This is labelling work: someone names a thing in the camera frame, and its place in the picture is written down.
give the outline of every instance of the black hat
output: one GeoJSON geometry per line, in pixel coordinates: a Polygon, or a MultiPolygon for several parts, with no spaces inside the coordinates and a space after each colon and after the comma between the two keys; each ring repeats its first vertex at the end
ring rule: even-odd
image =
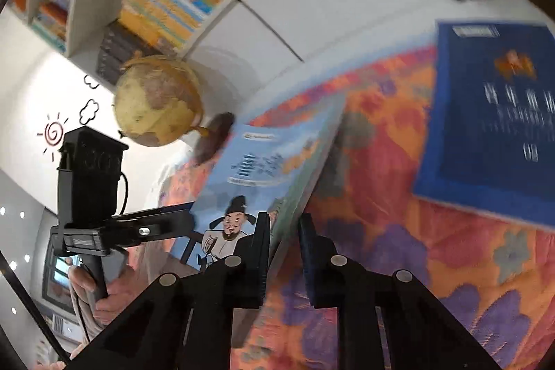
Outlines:
{"type": "MultiPolygon", "coordinates": [[[[246,199],[244,195],[239,195],[236,196],[235,198],[233,198],[230,202],[229,202],[229,206],[228,208],[225,210],[225,214],[234,214],[235,212],[240,212],[241,214],[245,214],[245,209],[246,209],[246,199]]],[[[256,223],[256,218],[253,217],[250,214],[245,214],[246,219],[249,220],[250,224],[254,224],[256,223]]],[[[223,217],[220,217],[212,222],[210,222],[210,224],[208,225],[208,227],[210,229],[214,229],[217,225],[219,225],[225,218],[225,215],[223,217]]]]}

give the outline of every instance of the black bracket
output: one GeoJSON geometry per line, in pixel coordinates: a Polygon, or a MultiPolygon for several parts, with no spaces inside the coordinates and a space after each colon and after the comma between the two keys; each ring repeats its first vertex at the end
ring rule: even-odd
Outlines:
{"type": "Polygon", "coordinates": [[[393,370],[501,370],[411,272],[381,275],[338,255],[310,214],[299,219],[299,242],[310,303],[338,308],[339,370],[384,370],[386,361],[393,370]]]}
{"type": "Polygon", "coordinates": [[[154,281],[67,370],[228,370],[234,308],[259,308],[266,291],[270,217],[235,254],[203,273],[154,281]]]}

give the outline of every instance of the sun drawing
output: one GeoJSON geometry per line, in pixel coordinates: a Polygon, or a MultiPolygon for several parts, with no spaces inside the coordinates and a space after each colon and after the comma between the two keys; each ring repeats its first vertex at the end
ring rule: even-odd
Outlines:
{"type": "MultiPolygon", "coordinates": [[[[55,120],[50,119],[50,115],[46,115],[47,122],[44,127],[44,132],[38,132],[38,137],[44,137],[46,144],[48,145],[44,148],[42,154],[46,154],[48,147],[58,146],[64,137],[64,124],[68,122],[69,118],[66,118],[63,122],[60,122],[60,112],[56,116],[55,120]]],[[[54,150],[51,152],[52,161],[54,161],[54,150]]]]}

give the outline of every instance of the finger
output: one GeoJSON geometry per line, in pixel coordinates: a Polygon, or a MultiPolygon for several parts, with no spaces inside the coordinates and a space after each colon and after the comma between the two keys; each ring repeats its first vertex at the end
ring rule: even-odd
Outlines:
{"type": "Polygon", "coordinates": [[[85,342],[82,342],[75,350],[71,352],[71,356],[69,358],[73,360],[77,354],[83,351],[83,349],[87,346],[85,342]]]}
{"type": "Polygon", "coordinates": [[[68,277],[74,287],[82,287],[90,292],[96,289],[93,277],[84,268],[72,265],[69,268],[68,277]]]}
{"type": "Polygon", "coordinates": [[[120,314],[121,312],[95,311],[94,319],[102,325],[109,325],[120,314]]]}
{"type": "Polygon", "coordinates": [[[131,292],[133,289],[133,282],[135,280],[135,270],[129,265],[123,269],[117,279],[114,279],[106,286],[106,291],[109,295],[115,295],[122,292],[131,292]]]}
{"type": "Polygon", "coordinates": [[[108,298],[96,301],[95,312],[107,311],[115,312],[122,311],[127,306],[131,304],[133,296],[131,293],[119,293],[116,295],[110,295],[108,298]]]}

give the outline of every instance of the handle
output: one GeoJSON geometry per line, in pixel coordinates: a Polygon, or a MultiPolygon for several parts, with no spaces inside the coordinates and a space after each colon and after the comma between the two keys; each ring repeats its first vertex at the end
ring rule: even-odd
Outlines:
{"type": "Polygon", "coordinates": [[[108,292],[106,291],[106,280],[104,279],[104,270],[102,269],[102,260],[99,256],[91,256],[88,254],[79,255],[81,262],[83,263],[83,268],[92,276],[96,283],[96,289],[94,292],[90,293],[89,305],[91,309],[94,309],[94,304],[96,301],[102,298],[108,297],[108,292]]]}

